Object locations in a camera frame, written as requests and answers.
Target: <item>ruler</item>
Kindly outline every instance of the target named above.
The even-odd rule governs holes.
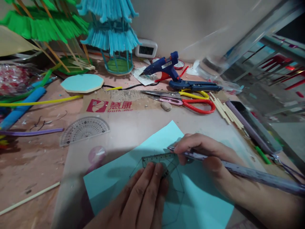
[[[149,162],[153,163],[162,163],[163,165],[163,174],[162,178],[168,177],[179,165],[179,159],[177,154],[166,153],[166,154],[157,154],[152,156],[142,157],[143,168],[147,166]]]
[[[168,147],[169,150],[173,151],[175,147]],[[184,155],[188,158],[203,161],[207,156],[197,154],[193,151],[186,151]],[[222,164],[234,174],[248,178],[250,180],[281,189],[285,192],[289,192],[299,196],[305,196],[305,185],[299,184],[290,180],[286,180],[268,173],[260,172],[254,169],[246,168],[240,165],[222,161]]]
[[[103,119],[95,116],[84,117],[72,123],[61,136],[59,145],[66,146],[90,137],[105,134],[110,128]]]

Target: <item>digital clock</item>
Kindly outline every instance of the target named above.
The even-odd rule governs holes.
[[[135,49],[137,57],[154,58],[156,56],[158,45],[156,42],[146,39],[139,39],[142,45],[138,45]]]

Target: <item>light blue paper craft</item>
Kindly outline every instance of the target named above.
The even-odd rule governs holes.
[[[168,153],[183,133],[171,121],[141,145],[84,177],[94,214],[106,207],[142,167],[141,158]],[[163,228],[224,229],[234,205],[215,188],[199,161],[178,165],[168,178],[170,188],[163,213]]]
[[[100,89],[104,79],[95,74],[79,74],[66,78],[60,85],[66,92],[89,93]]]

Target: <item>candy wrapper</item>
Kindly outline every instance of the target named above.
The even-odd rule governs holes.
[[[0,96],[15,96],[28,92],[31,84],[42,79],[41,70],[31,64],[0,65]]]

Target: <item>octagonal foam piece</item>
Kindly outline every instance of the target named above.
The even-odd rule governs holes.
[[[95,74],[69,76],[60,85],[66,92],[89,93],[102,87],[104,79]]]

